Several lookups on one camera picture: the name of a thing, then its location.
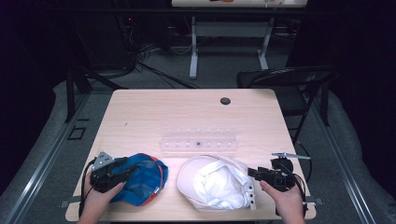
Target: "blue cloth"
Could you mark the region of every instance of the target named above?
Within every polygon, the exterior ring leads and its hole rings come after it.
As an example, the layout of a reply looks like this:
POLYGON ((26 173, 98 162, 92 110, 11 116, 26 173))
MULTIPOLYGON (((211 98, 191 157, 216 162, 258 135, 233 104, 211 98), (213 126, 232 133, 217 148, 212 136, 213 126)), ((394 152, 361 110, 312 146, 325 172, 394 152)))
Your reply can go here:
POLYGON ((138 153, 128 158, 122 166, 113 169, 113 175, 137 164, 123 189, 111 200, 111 203, 125 201, 136 206, 150 202, 165 186, 168 167, 155 157, 138 153))

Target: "wooden table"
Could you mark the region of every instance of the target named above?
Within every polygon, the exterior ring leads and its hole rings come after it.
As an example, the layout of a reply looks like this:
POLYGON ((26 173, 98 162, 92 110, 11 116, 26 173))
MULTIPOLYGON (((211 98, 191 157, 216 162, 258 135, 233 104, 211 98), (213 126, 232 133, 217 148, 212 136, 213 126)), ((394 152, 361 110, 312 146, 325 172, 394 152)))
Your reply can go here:
MULTIPOLYGON (((257 169, 258 166, 271 168, 273 152, 295 154, 274 93, 270 90, 239 89, 115 91, 87 163, 100 151, 115 158, 144 152, 169 167, 165 187, 153 201, 140 207, 125 202, 113 203, 102 216, 102 220, 110 221, 279 219, 275 214, 274 201, 261 190, 258 181, 254 181, 257 210, 246 208, 215 214, 193 208, 177 190, 177 174, 181 165, 194 155, 221 153, 257 169), (220 99, 224 97, 231 103, 222 104, 220 99), (162 141, 169 130, 220 130, 234 136, 237 148, 167 150, 162 147, 162 141)), ((299 162, 291 160, 294 173, 304 178, 299 162)), ((74 192, 74 196, 77 195, 80 195, 80 180, 74 192)), ((309 205, 308 209, 305 217, 313 218, 315 207, 309 205)), ((65 216, 69 221, 78 220, 78 203, 71 203, 65 216)))

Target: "white stand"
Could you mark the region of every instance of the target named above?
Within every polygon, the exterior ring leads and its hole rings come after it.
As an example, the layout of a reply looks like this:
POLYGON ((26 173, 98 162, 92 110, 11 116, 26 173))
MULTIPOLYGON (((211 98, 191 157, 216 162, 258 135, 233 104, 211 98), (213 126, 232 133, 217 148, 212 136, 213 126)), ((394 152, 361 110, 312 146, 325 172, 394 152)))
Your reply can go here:
POLYGON ((237 36, 237 37, 264 37, 262 48, 258 50, 260 66, 267 69, 265 52, 268 48, 272 32, 273 19, 269 22, 197 22, 195 17, 191 21, 191 66, 190 79, 197 78, 198 48, 197 36, 237 36))

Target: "white table leg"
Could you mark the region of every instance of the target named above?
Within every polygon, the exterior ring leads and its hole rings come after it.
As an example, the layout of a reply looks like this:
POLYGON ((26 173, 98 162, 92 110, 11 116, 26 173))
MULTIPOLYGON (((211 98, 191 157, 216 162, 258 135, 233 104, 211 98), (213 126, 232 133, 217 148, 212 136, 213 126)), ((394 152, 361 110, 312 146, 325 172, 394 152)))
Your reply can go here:
POLYGON ((262 69, 268 69, 268 64, 267 61, 265 60, 265 52, 267 51, 268 48, 268 43, 270 41, 273 24, 274 24, 274 19, 270 19, 268 21, 268 27, 265 33, 265 38, 262 42, 262 48, 257 51, 259 55, 260 66, 262 69))
POLYGON ((197 67, 198 67, 198 49, 197 49, 197 34, 196 34, 196 22, 195 17, 191 20, 191 65, 190 65, 190 79, 197 78, 197 67))

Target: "hand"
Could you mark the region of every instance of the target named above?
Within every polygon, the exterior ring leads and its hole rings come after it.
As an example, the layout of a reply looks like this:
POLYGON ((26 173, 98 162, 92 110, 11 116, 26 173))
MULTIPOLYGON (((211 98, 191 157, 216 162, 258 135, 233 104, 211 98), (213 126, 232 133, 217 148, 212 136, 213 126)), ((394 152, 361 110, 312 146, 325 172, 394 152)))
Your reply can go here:
POLYGON ((267 192, 274 199, 276 209, 285 224, 305 223, 303 216, 303 198, 296 185, 285 192, 274 189, 263 180, 260 181, 260 186, 262 190, 267 192))
POLYGON ((87 173, 87 178, 85 178, 85 203, 81 218, 78 221, 79 224, 97 223, 102 214, 106 211, 111 199, 122 190, 125 184, 119 183, 116 187, 110 189, 108 192, 101 193, 92 189, 92 185, 90 183, 90 176, 91 172, 87 173))

